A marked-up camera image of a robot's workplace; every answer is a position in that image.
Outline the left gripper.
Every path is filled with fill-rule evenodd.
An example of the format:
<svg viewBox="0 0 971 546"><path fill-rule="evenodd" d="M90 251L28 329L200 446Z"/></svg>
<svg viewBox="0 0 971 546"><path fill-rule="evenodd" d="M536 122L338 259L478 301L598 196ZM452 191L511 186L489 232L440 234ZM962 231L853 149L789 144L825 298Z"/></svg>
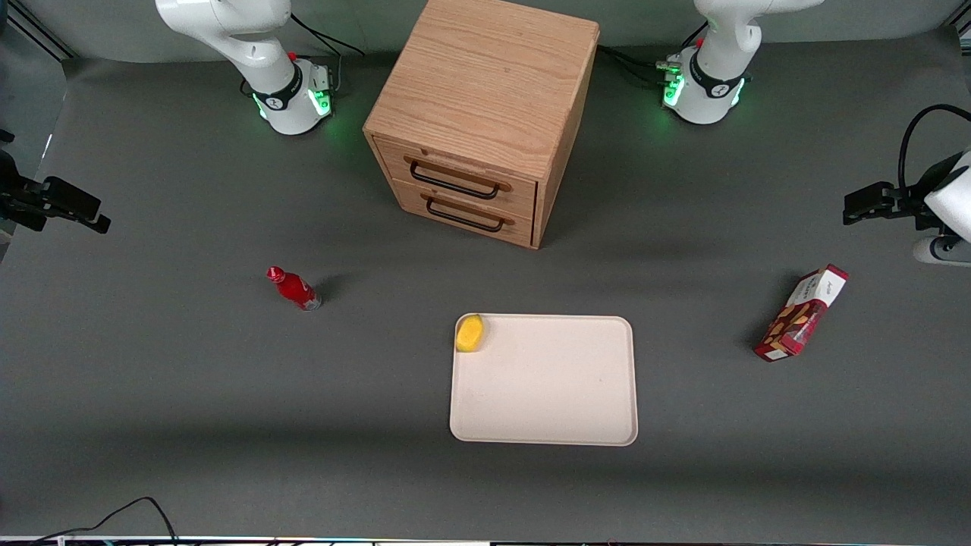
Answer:
<svg viewBox="0 0 971 546"><path fill-rule="evenodd" d="M877 182L865 193L844 197L843 225L874 218L913 218L916 231L937 231L928 245L969 244L969 151L954 153L925 171L916 184L904 183L907 153L899 155L898 187Z"/></svg>

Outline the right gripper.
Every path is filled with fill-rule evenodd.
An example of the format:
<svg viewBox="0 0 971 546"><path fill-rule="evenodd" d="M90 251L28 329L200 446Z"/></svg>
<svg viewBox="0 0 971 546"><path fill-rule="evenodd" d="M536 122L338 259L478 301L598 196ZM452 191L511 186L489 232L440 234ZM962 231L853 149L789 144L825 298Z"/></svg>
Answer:
<svg viewBox="0 0 971 546"><path fill-rule="evenodd" d="M101 200L61 177L46 177L44 202L39 210L37 197L28 191L34 180L22 177L14 159L1 151L1 209L2 217L29 231L41 232L46 218L62 218L81 224L99 234L108 233L112 220L99 214Z"/></svg>

